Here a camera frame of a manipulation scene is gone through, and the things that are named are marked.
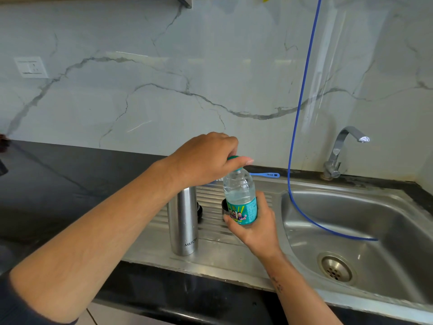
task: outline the switch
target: switch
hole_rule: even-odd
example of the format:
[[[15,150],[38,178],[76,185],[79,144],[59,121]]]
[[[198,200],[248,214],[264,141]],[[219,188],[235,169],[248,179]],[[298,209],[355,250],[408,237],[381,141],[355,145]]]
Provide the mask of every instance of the switch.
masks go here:
[[[48,78],[41,57],[14,57],[18,71],[24,78]]]

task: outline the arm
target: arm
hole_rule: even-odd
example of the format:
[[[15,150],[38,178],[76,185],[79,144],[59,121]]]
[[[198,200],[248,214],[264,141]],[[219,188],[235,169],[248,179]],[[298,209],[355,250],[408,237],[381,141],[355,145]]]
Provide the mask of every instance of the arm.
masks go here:
[[[127,249],[173,196],[247,163],[227,161],[238,141],[222,133],[192,138],[25,258],[10,273],[18,295],[42,316],[76,320]]]
[[[229,216],[224,220],[229,229],[245,243],[262,262],[290,325],[341,325],[322,298],[290,264],[281,251],[275,213],[268,207],[265,195],[257,192],[258,217],[251,228],[244,228]]]

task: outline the blue wire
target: blue wire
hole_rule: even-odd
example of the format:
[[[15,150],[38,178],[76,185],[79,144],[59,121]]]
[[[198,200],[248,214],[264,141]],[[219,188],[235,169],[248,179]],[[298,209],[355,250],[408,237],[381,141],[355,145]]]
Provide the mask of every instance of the blue wire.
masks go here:
[[[310,45],[308,46],[308,53],[306,54],[304,77],[303,77],[302,86],[301,86],[301,89],[300,89],[299,102],[298,102],[298,107],[297,107],[297,111],[296,111],[295,126],[293,128],[292,144],[290,146],[290,155],[289,155],[289,165],[288,165],[288,169],[287,169],[287,187],[288,187],[288,192],[289,192],[290,200],[292,201],[292,204],[296,208],[296,210],[299,213],[301,213],[304,218],[306,218],[309,222],[311,222],[312,224],[316,225],[317,227],[322,228],[322,229],[326,230],[327,232],[330,232],[331,234],[334,234],[334,235],[337,235],[337,236],[341,236],[341,237],[345,237],[345,238],[349,238],[351,240],[371,240],[371,241],[377,241],[376,238],[366,238],[366,237],[358,237],[358,236],[346,235],[346,234],[342,234],[342,233],[339,233],[337,231],[333,231],[333,230],[330,230],[328,228],[325,228],[324,226],[319,225],[318,223],[316,223],[315,221],[313,221],[312,219],[310,219],[305,213],[303,213],[300,210],[300,208],[298,207],[298,205],[295,202],[295,199],[294,199],[293,194],[292,194],[292,190],[290,188],[290,166],[292,164],[292,153],[293,153],[293,146],[295,144],[296,128],[297,128],[297,123],[298,123],[298,119],[299,119],[300,105],[302,104],[302,96],[304,94],[304,88],[305,88],[306,73],[307,73],[307,70],[308,70],[308,63],[310,61],[311,48],[313,46],[313,39],[314,39],[314,32],[316,31],[317,18],[319,17],[319,10],[320,10],[320,4],[321,3],[322,3],[322,0],[318,0],[317,1],[316,16],[314,17],[313,30],[311,31],[311,37],[310,37]]]

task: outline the sleeve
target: sleeve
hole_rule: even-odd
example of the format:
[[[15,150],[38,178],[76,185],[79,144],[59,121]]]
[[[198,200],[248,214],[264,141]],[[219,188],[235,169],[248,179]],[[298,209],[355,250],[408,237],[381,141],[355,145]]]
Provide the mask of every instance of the sleeve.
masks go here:
[[[15,292],[9,272],[0,276],[0,325],[61,325],[31,309]]]

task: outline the bottle lid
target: bottle lid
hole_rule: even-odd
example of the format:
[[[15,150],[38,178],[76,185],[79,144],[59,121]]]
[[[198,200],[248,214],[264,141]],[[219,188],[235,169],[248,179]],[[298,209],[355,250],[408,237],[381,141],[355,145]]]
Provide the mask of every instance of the bottle lid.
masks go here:
[[[237,156],[237,155],[229,156],[229,157],[227,157],[227,161],[228,161],[229,159],[233,159],[233,158],[236,158],[236,157],[239,157],[239,156]]]

